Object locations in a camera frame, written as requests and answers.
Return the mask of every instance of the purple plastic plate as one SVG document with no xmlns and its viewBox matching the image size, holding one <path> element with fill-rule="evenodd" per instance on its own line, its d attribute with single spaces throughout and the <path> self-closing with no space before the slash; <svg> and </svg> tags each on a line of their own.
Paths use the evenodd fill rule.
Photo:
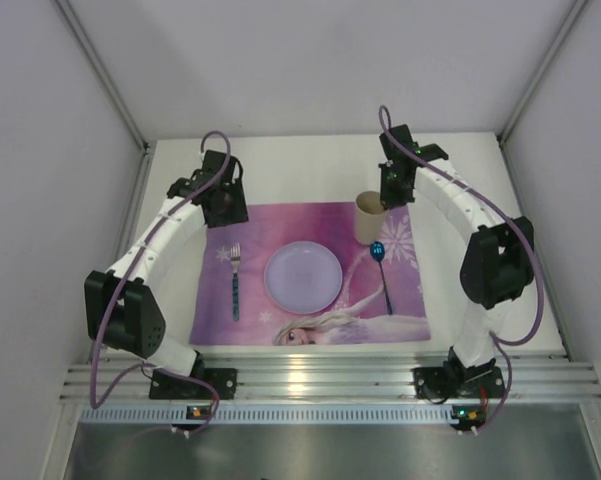
<svg viewBox="0 0 601 480">
<path fill-rule="evenodd" d="M 338 296 L 342 267 L 328 248 L 314 242 L 294 242 L 269 259 L 264 286 L 271 300 L 283 310 L 315 313 Z"/>
</svg>

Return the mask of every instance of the fork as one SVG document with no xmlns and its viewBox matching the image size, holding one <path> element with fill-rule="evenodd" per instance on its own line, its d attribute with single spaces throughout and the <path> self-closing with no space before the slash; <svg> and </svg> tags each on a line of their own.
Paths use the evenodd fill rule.
<svg viewBox="0 0 601 480">
<path fill-rule="evenodd" d="M 240 319 L 240 303 L 238 302 L 238 267 L 240 266 L 240 244 L 231 247 L 231 267 L 233 268 L 233 320 Z"/>
</svg>

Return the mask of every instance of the beige cup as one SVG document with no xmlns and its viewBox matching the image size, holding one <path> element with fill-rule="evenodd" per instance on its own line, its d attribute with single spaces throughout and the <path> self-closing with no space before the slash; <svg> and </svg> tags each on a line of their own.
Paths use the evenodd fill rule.
<svg viewBox="0 0 601 480">
<path fill-rule="evenodd" d="M 380 192 L 362 192 L 356 197 L 354 229 L 358 243 L 371 245 L 376 240 L 388 212 L 380 203 Z"/>
</svg>

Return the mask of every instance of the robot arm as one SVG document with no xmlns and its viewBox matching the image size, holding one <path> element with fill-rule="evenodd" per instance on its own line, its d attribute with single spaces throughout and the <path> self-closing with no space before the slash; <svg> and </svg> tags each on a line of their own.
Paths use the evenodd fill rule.
<svg viewBox="0 0 601 480">
<path fill-rule="evenodd" d="M 389 131 L 409 151 L 453 180 L 462 180 L 438 145 L 420 147 L 406 125 Z M 394 208 L 413 202 L 413 191 L 417 190 L 445 215 L 467 245 L 460 282 L 471 302 L 444 366 L 449 383 L 460 390 L 493 370 L 495 348 L 491 333 L 500 332 L 513 301 L 533 280 L 531 265 L 510 228 L 496 220 L 471 193 L 433 170 L 419 168 L 386 134 L 380 136 L 380 142 L 387 157 L 387 162 L 380 165 L 380 198 L 384 206 Z M 513 222 L 533 245 L 531 222 L 525 217 Z"/>
<path fill-rule="evenodd" d="M 93 271 L 87 277 L 85 301 L 92 339 L 97 337 L 114 290 L 141 251 L 109 319 L 103 343 L 179 375 L 200 374 L 202 357 L 166 332 L 165 319 L 152 288 L 160 283 L 180 249 L 205 224 L 213 228 L 248 220 L 242 166 L 235 157 L 230 158 L 225 172 L 211 188 L 176 208 L 220 171 L 224 158 L 224 153 L 207 151 L 202 169 L 196 170 L 190 179 L 181 178 L 171 186 L 156 218 L 128 252 L 106 272 Z M 238 176 L 233 178 L 236 168 Z"/>
</svg>

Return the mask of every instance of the metal base plate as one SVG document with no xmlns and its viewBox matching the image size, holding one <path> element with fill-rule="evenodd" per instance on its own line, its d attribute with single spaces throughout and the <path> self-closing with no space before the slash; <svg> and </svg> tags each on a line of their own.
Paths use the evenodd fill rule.
<svg viewBox="0 0 601 480">
<path fill-rule="evenodd" d="M 238 383 L 238 370 L 207 368 L 201 380 L 218 391 L 220 400 L 233 400 Z M 178 380 L 154 370 L 149 398 L 151 400 L 210 400 L 211 392 L 194 383 Z"/>
</svg>

